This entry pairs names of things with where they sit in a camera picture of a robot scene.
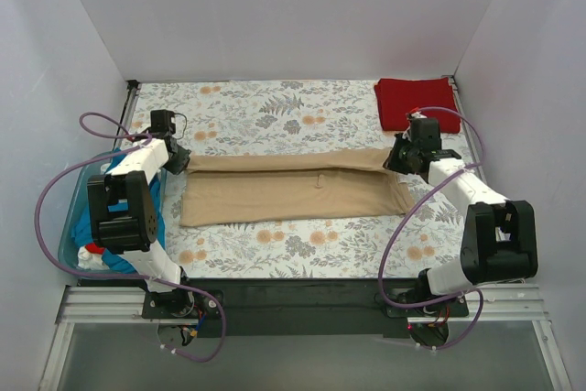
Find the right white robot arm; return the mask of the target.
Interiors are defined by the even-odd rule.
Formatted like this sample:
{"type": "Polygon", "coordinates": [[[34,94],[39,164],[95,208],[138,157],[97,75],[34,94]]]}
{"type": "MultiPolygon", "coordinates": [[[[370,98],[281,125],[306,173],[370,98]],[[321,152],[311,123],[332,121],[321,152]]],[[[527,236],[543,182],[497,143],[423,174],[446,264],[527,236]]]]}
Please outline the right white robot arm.
{"type": "Polygon", "coordinates": [[[538,270],[535,212],[527,201],[513,201],[492,190],[459,154],[440,139],[412,141],[395,136],[385,168],[418,175],[441,192],[464,219],[457,257],[419,273],[403,294],[425,315],[435,315],[448,296],[492,282],[534,277],[538,270]]]}

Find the beige t shirt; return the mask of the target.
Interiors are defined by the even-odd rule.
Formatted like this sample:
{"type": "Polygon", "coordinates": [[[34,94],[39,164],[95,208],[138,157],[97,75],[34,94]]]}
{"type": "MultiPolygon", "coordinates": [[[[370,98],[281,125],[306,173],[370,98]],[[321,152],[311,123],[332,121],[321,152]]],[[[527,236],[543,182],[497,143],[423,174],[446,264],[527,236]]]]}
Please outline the beige t shirt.
{"type": "Polygon", "coordinates": [[[274,156],[192,156],[179,223],[200,227],[403,215],[415,202],[388,148],[274,156]]]}

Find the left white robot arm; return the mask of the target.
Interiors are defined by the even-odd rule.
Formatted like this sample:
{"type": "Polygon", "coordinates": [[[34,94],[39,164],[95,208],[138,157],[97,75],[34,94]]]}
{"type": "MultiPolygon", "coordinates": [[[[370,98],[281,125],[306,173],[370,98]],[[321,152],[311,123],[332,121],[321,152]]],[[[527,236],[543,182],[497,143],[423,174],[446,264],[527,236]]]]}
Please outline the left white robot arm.
{"type": "Polygon", "coordinates": [[[95,244],[129,263],[149,292],[165,294],[165,309],[183,318],[193,311],[195,297],[180,286],[182,269],[157,239],[157,213],[149,188],[168,162],[166,142],[154,139],[126,154],[110,171],[90,177],[89,214],[95,244]]]}

